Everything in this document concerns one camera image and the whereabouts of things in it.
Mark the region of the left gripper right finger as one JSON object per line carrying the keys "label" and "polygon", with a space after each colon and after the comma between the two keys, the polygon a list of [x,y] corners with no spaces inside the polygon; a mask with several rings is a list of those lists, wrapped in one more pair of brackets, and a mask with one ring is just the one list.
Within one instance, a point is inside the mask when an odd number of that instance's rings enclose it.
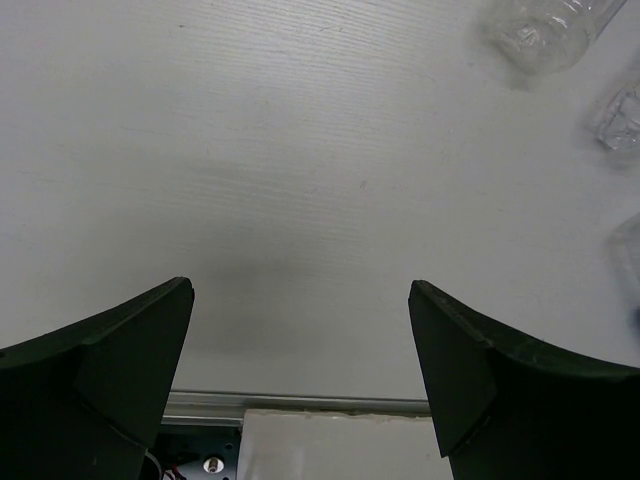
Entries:
{"label": "left gripper right finger", "polygon": [[639,372],[574,353],[417,280],[413,337],[457,479],[635,479]]}

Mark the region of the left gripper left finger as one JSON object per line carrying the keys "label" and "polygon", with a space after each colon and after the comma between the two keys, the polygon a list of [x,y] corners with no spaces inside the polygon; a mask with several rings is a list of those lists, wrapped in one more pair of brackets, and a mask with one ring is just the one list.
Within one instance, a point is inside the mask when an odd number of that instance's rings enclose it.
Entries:
{"label": "left gripper left finger", "polygon": [[194,289],[176,277],[1,352],[4,479],[136,479],[154,444]]}

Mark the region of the Pocari Sweat clear bottle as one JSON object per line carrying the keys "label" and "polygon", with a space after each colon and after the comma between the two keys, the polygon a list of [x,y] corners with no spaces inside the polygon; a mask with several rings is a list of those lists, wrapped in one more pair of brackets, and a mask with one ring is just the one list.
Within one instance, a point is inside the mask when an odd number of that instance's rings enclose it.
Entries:
{"label": "Pocari Sweat clear bottle", "polygon": [[608,239],[613,269],[626,301],[639,307],[639,214],[616,227]]}

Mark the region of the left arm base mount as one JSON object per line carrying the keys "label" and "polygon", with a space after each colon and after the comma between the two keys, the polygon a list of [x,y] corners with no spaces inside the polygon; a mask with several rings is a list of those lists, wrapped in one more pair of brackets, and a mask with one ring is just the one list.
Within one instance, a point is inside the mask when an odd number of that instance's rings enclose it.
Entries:
{"label": "left arm base mount", "polygon": [[162,425],[141,479],[236,479],[242,430],[237,426]]}

